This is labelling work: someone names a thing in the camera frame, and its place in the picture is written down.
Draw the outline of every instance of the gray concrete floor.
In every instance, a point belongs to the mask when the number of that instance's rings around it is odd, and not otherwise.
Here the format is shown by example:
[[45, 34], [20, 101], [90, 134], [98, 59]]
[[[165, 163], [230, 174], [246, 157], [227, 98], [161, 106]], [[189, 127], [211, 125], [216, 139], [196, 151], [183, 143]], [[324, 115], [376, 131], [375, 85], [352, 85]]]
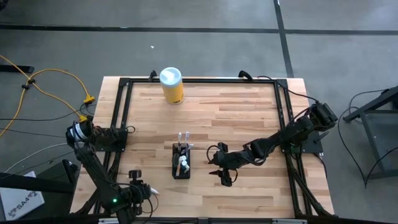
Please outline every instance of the gray concrete floor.
[[[280, 0], [287, 29], [397, 30], [398, 2], [393, 0]], [[0, 21], [16, 24], [135, 27], [277, 28], [272, 0], [120, 0], [10, 1]], [[361, 91], [398, 83], [398, 36], [288, 35], [295, 77], [304, 78], [308, 94], [327, 102], [336, 114]], [[184, 76], [286, 77], [278, 34], [204, 34], [144, 32], [50, 32], [0, 30], [0, 54], [19, 65], [40, 70], [59, 68], [78, 75], [98, 96], [105, 75], [148, 75], [174, 66]], [[23, 75], [2, 73], [0, 118], [11, 118], [21, 93]], [[78, 108], [84, 92], [68, 76], [49, 72], [38, 84]], [[361, 96], [360, 106], [377, 94]], [[20, 118], [54, 118], [69, 113], [62, 103], [29, 90]], [[45, 123], [16, 121], [11, 129], [63, 135], [73, 115]], [[0, 127], [7, 122], [1, 121]], [[365, 173], [375, 162], [357, 124], [342, 124], [343, 137]], [[7, 132], [0, 138], [0, 170], [63, 139]], [[336, 128], [324, 138], [324, 160], [337, 215], [398, 222], [398, 178], [370, 181], [365, 189], [359, 171]], [[27, 160], [11, 172], [51, 159], [71, 149], [58, 147]], [[41, 172], [52, 164], [36, 167]]]

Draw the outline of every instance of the black holder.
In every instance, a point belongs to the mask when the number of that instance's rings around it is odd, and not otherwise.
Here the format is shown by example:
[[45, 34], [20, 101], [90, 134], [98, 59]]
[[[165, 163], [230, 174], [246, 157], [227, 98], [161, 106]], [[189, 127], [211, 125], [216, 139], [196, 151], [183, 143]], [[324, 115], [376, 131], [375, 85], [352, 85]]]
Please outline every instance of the black holder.
[[187, 149], [187, 147], [188, 147], [188, 146], [187, 146], [185, 143], [182, 143], [181, 146], [180, 146], [181, 151], [179, 151], [179, 150], [178, 150], [178, 143], [173, 143], [173, 150], [172, 150], [172, 151], [173, 151], [173, 154], [172, 154], [172, 158], [174, 157], [174, 154], [176, 154], [176, 153], [178, 154], [178, 157], [180, 157], [180, 156], [186, 156], [186, 157], [187, 157], [186, 162], [187, 162], [188, 166], [190, 167], [189, 170], [188, 170], [187, 172], [184, 172], [184, 171], [185, 171], [185, 168], [181, 166], [179, 175], [176, 175], [176, 173], [177, 173], [177, 167], [174, 166], [174, 164], [173, 164], [173, 159], [172, 159], [172, 176], [173, 176], [173, 178], [176, 179], [176, 180], [180, 180], [180, 179], [189, 179], [189, 178], [191, 177], [191, 169], [192, 169], [192, 167], [191, 167], [191, 153], [190, 153], [191, 150], [188, 150], [187, 152], [182, 153], [184, 150]]

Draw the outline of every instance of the wooden table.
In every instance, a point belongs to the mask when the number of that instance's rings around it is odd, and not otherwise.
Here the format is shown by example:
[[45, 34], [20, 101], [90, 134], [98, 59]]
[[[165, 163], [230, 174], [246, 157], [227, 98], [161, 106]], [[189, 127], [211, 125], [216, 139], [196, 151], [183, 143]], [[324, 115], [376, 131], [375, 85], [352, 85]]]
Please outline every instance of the wooden table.
[[[301, 78], [287, 81], [292, 91], [305, 94]], [[104, 77], [94, 117], [96, 125], [110, 126], [118, 82], [119, 77]], [[129, 182], [129, 170], [141, 169], [144, 182], [160, 192], [154, 217], [294, 217], [285, 158], [279, 148], [264, 165], [240, 168], [238, 180], [232, 187], [222, 186], [219, 177], [208, 174], [218, 167], [207, 164], [205, 155], [208, 146], [220, 141], [226, 143], [229, 150], [240, 151], [244, 143], [278, 131], [274, 87], [185, 83], [184, 92], [184, 102], [175, 106], [166, 103], [160, 84], [134, 84], [127, 125], [135, 126], [137, 131], [127, 140], [118, 182]], [[306, 98], [290, 97], [294, 114], [308, 106]], [[194, 143], [191, 179], [175, 180], [171, 175], [171, 147], [177, 142], [178, 132], [185, 131], [190, 131], [190, 142]], [[102, 160], [103, 152], [97, 155]], [[312, 154], [304, 154], [303, 163], [308, 187], [326, 210], [333, 213], [321, 162]], [[71, 212], [81, 208], [94, 190], [94, 183], [82, 168]], [[298, 197], [304, 212], [301, 190], [298, 190]], [[147, 202], [143, 209], [149, 211]]]

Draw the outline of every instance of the yellow extension cord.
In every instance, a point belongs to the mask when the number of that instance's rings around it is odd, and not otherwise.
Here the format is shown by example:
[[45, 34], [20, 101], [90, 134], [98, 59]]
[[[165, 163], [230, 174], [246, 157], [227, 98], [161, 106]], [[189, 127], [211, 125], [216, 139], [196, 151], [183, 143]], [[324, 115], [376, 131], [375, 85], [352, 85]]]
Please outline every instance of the yellow extension cord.
[[[91, 103], [91, 102], [93, 102], [93, 101], [95, 100], [93, 96], [91, 96], [90, 94], [88, 94], [88, 91], [87, 91], [86, 86], [84, 85], [84, 83], [83, 83], [76, 75], [74, 75], [74, 74], [72, 74], [72, 73], [69, 73], [69, 72], [66, 72], [66, 71], [63, 71], [63, 70], [59, 70], [59, 69], [55, 69], [55, 68], [48, 68], [48, 69], [43, 69], [43, 70], [41, 70], [41, 71], [35, 72], [35, 73], [33, 73], [31, 76], [28, 76], [28, 75], [26, 75], [26, 73], [24, 73], [17, 65], [13, 64], [13, 63], [12, 63], [10, 60], [8, 60], [6, 57], [4, 57], [4, 56], [2, 56], [2, 55], [0, 55], [0, 57], [1, 57], [2, 59], [4, 59], [5, 61], [7, 61], [8, 63], [10, 63], [10, 64], [11, 64], [12, 66], [14, 66], [16, 69], [18, 69], [18, 71], [20, 71], [22, 74], [24, 74], [25, 77], [26, 77], [28, 80], [30, 80], [31, 78], [35, 77], [36, 75], [38, 75], [38, 74], [40, 74], [40, 73], [42, 73], [42, 72], [46, 72], [46, 71], [62, 72], [62, 73], [65, 73], [65, 74], [67, 74], [67, 75], [70, 75], [70, 76], [72, 76], [73, 78], [76, 78], [76, 80], [78, 80], [78, 81], [80, 82], [81, 86], [83, 87], [83, 89], [84, 89], [84, 91], [85, 91], [85, 93], [86, 93], [86, 99], [85, 99], [83, 102], [84, 102], [84, 103]], [[77, 110], [75, 110], [72, 106], [70, 106], [70, 104], [67, 103], [65, 100], [63, 100], [63, 99], [61, 99], [61, 98], [59, 98], [59, 97], [57, 97], [57, 96], [54, 96], [54, 95], [52, 95], [52, 94], [50, 94], [50, 93], [47, 93], [47, 92], [43, 91], [41, 88], [39, 88], [39, 87], [36, 85], [36, 83], [32, 83], [32, 84], [33, 84], [33, 86], [35, 86], [36, 89], [38, 89], [41, 93], [43, 93], [43, 94], [45, 94], [45, 95], [47, 95], [47, 96], [50, 96], [50, 97], [52, 97], [52, 98], [54, 98], [54, 99], [56, 99], [56, 100], [59, 100], [59, 101], [61, 101], [62, 103], [65, 103], [70, 109], [72, 109], [72, 111], [75, 112], [75, 114], [79, 117], [80, 121], [83, 121], [83, 120], [86, 119], [85, 116], [83, 116], [83, 115], [81, 115], [79, 112], [77, 112]], [[14, 117], [12, 118], [12, 120], [8, 123], [8, 125], [4, 128], [4, 130], [0, 133], [0, 137], [7, 131], [7, 129], [10, 127], [10, 125], [11, 125], [11, 124], [14, 122], [14, 120], [17, 118], [17, 116], [18, 116], [18, 114], [19, 114], [19, 111], [21, 110], [22, 102], [24, 101], [25, 91], [26, 91], [26, 89], [23, 89], [23, 91], [22, 91], [22, 93], [21, 93], [21, 97], [19, 98], [19, 105], [18, 105], [17, 112], [15, 113]]]

